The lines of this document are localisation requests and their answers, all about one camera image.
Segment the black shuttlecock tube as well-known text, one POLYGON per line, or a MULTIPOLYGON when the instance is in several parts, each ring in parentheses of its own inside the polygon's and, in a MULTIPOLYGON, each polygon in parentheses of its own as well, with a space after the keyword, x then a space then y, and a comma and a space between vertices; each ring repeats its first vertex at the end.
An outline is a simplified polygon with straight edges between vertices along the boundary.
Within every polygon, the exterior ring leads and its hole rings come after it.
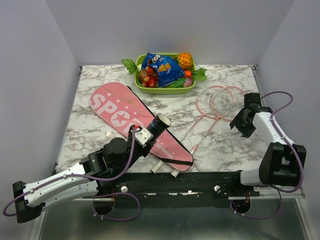
MULTIPOLYGON (((107 171, 110 175, 107 177, 108 181, 114 181, 119 179, 127 170, 140 158, 136 154, 136 139, 133 135, 134 126, 131 125, 127 140, 116 137, 112 139, 108 144, 104 145, 102 149, 102 156, 107 167, 107 171)), ((153 137, 157 138, 171 126, 170 120, 162 113, 159 113, 145 127, 153 134, 153 137)))

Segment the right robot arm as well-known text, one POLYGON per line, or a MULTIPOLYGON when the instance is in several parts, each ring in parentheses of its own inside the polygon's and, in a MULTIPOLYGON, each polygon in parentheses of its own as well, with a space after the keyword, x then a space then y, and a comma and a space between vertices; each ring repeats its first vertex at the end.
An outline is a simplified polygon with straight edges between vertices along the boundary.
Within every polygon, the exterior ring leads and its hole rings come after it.
POLYGON ((248 186, 275 186, 279 191, 292 187, 296 191, 301 187, 303 167, 307 150, 303 145, 295 144, 281 129, 276 121, 275 111, 263 106, 259 93, 246 93, 243 108, 230 122, 231 128, 237 128, 243 138, 249 138, 258 131, 267 150, 259 167, 242 170, 239 178, 230 183, 230 191, 241 196, 248 186))

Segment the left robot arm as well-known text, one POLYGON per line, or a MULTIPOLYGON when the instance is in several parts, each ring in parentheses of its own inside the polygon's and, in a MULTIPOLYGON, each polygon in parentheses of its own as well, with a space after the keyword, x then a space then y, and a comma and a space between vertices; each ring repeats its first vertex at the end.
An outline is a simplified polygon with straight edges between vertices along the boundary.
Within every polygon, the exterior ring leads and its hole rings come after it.
POLYGON ((32 221, 60 202, 112 196, 113 182, 140 157, 146 157, 156 142, 155 137, 142 137, 140 133, 130 134, 127 139, 116 137, 60 173, 32 183, 15 182, 12 189, 17 222, 32 221))

